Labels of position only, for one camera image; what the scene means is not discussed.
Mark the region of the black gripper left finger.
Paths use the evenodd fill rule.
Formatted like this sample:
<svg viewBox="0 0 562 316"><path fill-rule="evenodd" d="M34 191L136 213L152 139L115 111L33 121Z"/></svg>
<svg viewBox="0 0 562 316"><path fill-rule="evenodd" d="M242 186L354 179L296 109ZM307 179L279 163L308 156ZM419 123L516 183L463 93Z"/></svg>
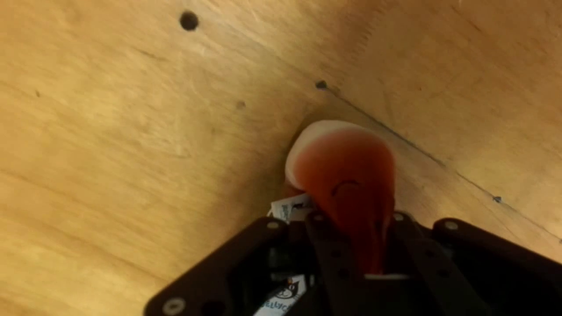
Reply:
<svg viewBox="0 0 562 316"><path fill-rule="evenodd" d="M340 237L331 221L321 213L310 213L305 225L321 274L347 276L347 242Z"/></svg>

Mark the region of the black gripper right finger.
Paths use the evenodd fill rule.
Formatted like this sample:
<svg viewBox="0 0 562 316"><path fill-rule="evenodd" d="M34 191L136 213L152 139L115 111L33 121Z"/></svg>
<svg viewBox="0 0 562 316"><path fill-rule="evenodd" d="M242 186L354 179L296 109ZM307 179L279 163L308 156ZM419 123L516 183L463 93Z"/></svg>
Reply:
<svg viewBox="0 0 562 316"><path fill-rule="evenodd" d="M387 249L386 249L386 270L387 272L410 272L410 258L405 248L407 230L410 228L410 216L396 211L391 218L387 230Z"/></svg>

